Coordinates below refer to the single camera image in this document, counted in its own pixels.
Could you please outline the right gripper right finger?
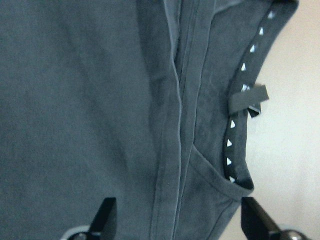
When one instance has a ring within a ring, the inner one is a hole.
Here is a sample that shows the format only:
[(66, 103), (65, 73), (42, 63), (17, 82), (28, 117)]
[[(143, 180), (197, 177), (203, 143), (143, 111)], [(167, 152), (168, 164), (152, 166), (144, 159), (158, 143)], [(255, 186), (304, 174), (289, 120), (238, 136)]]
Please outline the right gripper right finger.
[(288, 235), (253, 197), (241, 199), (241, 229), (247, 240), (287, 240)]

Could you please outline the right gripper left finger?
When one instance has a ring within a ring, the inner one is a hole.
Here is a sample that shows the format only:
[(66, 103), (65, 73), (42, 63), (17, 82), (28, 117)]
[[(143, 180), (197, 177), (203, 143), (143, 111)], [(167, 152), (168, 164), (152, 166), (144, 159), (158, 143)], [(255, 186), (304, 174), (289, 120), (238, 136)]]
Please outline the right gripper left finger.
[(114, 240), (117, 230), (117, 200), (106, 197), (87, 231), (88, 240)]

